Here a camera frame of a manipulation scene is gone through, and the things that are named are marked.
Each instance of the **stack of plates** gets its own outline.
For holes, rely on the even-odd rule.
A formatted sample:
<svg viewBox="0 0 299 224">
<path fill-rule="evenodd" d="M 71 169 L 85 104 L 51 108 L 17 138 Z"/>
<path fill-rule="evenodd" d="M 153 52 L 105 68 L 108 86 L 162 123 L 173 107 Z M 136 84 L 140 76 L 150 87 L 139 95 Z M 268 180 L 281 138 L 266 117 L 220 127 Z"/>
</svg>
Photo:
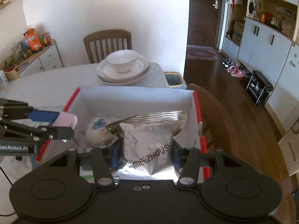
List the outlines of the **stack of plates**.
<svg viewBox="0 0 299 224">
<path fill-rule="evenodd" d="M 102 60 L 97 66 L 97 74 L 103 82 L 113 86 L 124 86 L 139 81 L 150 69 L 150 62 L 142 55 L 138 55 L 134 66 L 127 72 L 118 72 L 113 64 Z"/>
</svg>

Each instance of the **foil package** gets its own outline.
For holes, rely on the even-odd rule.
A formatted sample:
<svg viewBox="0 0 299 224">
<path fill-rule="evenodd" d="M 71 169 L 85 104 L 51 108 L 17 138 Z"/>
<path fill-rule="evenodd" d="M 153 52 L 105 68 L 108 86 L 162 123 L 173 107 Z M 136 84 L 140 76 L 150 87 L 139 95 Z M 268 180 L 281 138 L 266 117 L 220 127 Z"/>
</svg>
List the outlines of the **foil package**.
<svg viewBox="0 0 299 224">
<path fill-rule="evenodd" d="M 106 126 L 123 139 L 123 160 L 112 174 L 116 179 L 177 182 L 173 166 L 172 137 L 186 124 L 187 113 L 171 111 L 136 115 Z"/>
</svg>

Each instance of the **white bowl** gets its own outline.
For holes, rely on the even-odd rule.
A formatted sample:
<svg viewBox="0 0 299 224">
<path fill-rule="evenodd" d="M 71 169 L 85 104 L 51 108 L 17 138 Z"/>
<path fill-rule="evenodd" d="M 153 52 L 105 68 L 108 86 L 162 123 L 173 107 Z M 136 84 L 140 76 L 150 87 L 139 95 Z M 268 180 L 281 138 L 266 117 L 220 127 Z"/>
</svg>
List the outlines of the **white bowl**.
<svg viewBox="0 0 299 224">
<path fill-rule="evenodd" d="M 118 50 L 107 56 L 106 61 L 119 73 L 129 72 L 138 59 L 138 53 L 134 50 Z"/>
</svg>

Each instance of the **chair backrest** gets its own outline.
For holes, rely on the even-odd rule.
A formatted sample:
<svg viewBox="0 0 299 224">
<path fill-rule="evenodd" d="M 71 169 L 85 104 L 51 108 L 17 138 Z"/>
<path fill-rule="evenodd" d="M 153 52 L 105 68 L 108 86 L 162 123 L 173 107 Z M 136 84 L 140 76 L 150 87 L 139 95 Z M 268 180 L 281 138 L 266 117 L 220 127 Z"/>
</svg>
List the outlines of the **chair backrest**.
<svg viewBox="0 0 299 224">
<path fill-rule="evenodd" d="M 212 134 L 215 149 L 238 156 L 236 137 L 229 115 L 221 103 L 204 88 L 190 84 L 187 89 L 195 90 L 200 105 L 202 117 Z"/>
<path fill-rule="evenodd" d="M 89 62 L 95 63 L 90 44 L 93 44 L 92 47 L 94 48 L 94 55 L 97 63 L 99 63 L 114 51 L 122 49 L 132 49 L 131 38 L 132 37 L 130 32 L 120 29 L 98 31 L 87 35 L 84 38 L 84 44 Z M 100 47 L 101 57 L 99 56 L 98 45 Z"/>
</svg>

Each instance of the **pink slipper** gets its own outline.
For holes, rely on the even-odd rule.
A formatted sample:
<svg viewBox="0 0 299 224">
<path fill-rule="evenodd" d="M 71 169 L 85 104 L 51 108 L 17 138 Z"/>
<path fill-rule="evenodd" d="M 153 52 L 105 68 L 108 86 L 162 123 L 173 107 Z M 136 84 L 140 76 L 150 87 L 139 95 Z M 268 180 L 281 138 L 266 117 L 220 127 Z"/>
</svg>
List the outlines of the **pink slipper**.
<svg viewBox="0 0 299 224">
<path fill-rule="evenodd" d="M 231 65 L 229 68 L 227 68 L 228 72 L 234 71 L 237 67 L 235 65 Z"/>
<path fill-rule="evenodd" d="M 244 72 L 239 68 L 235 68 L 234 71 L 231 71 L 231 75 L 234 77 L 244 77 Z"/>
</svg>

